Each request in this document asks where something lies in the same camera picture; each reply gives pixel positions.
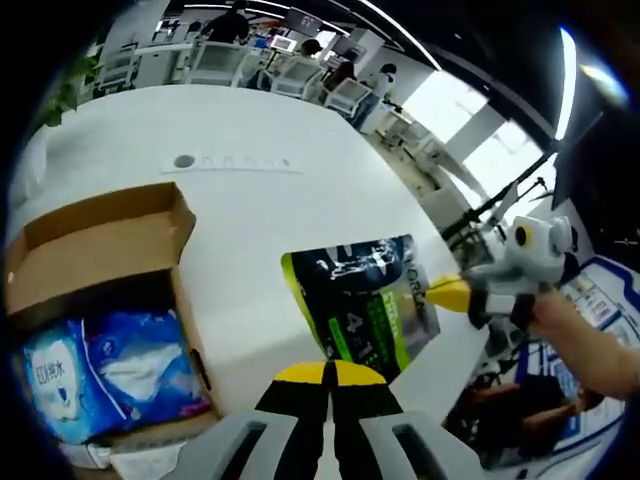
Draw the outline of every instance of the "cardboard box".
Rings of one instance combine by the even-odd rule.
[[[89,321],[115,310],[173,308],[182,322],[193,370],[212,406],[198,428],[215,423],[219,415],[212,386],[177,266],[195,223],[174,183],[107,193],[29,223],[6,252],[4,300],[16,340],[61,318]],[[192,435],[193,423],[180,420],[100,436],[91,443],[175,439]]]

